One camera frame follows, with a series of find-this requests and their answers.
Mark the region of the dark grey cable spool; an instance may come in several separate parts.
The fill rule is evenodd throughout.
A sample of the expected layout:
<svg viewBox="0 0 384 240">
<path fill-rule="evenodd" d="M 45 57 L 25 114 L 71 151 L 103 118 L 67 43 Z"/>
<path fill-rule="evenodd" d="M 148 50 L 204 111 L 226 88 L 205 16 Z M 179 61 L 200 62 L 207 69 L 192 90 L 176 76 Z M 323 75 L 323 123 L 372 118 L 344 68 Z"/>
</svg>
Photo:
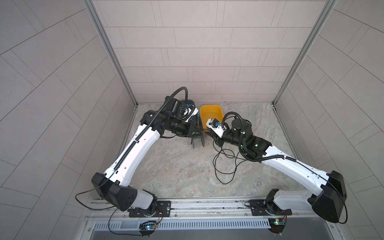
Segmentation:
<svg viewBox="0 0 384 240">
<path fill-rule="evenodd" d="M 191 117 L 188 137 L 191 138 L 193 149 L 195 148 L 195 140 L 201 140 L 202 146 L 205 147 L 204 127 L 200 116 Z"/>
</svg>

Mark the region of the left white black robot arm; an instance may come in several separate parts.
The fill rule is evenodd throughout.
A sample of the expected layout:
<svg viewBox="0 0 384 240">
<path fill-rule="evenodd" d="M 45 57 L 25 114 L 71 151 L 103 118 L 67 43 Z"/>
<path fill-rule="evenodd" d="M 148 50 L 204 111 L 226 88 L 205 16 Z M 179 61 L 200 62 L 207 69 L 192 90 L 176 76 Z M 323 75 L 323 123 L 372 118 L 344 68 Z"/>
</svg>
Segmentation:
<svg viewBox="0 0 384 240">
<path fill-rule="evenodd" d="M 95 173 L 92 177 L 94 190 L 98 195 L 124 212 L 129 208 L 141 209 L 146 215 L 156 211 L 157 197 L 144 190 L 130 187 L 132 177 L 140 162 L 151 146 L 170 131 L 178 137 L 191 136 L 192 117 L 196 108 L 187 101 L 179 101 L 175 96 L 187 87 L 180 87 L 170 96 L 157 111 L 147 111 L 128 146 L 104 173 Z"/>
</svg>

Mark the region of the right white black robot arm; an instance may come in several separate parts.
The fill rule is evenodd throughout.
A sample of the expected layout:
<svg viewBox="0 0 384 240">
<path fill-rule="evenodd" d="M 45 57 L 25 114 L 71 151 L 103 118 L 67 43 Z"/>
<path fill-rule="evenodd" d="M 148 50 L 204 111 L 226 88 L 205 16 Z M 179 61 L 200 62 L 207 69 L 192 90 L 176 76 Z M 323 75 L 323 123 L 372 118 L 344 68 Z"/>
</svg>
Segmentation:
<svg viewBox="0 0 384 240">
<path fill-rule="evenodd" d="M 340 222 L 342 212 L 347 211 L 347 191 L 342 174 L 318 170 L 282 152 L 271 142 L 255 136 L 251 123 L 238 113 L 229 112 L 222 121 L 208 119 L 205 125 L 207 134 L 217 146 L 234 145 L 247 161 L 275 168 L 305 187 L 304 191 L 293 192 L 271 190 L 261 206 L 267 214 L 280 215 L 287 210 L 312 211 L 328 222 Z"/>
</svg>

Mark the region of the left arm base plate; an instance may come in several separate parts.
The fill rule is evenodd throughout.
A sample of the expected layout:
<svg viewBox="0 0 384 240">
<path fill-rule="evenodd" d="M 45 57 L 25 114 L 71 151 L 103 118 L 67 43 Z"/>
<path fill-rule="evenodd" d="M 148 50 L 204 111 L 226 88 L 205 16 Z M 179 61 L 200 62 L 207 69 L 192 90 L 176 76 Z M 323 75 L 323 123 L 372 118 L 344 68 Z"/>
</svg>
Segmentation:
<svg viewBox="0 0 384 240">
<path fill-rule="evenodd" d="M 155 217 L 169 217 L 171 210 L 171 201 L 156 201 L 152 203 L 147 209 L 130 208 L 130 218 L 155 218 Z"/>
</svg>

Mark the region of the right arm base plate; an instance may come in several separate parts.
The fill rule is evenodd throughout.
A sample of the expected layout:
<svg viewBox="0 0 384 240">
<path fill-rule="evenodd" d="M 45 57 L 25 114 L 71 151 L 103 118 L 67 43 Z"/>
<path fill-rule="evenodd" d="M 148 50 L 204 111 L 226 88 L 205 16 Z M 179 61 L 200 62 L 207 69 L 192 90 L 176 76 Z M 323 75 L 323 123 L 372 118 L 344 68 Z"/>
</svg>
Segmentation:
<svg viewBox="0 0 384 240">
<path fill-rule="evenodd" d="M 282 210 L 273 201 L 249 200 L 244 205 L 251 209 L 252 216 L 291 216 L 292 210 Z"/>
</svg>

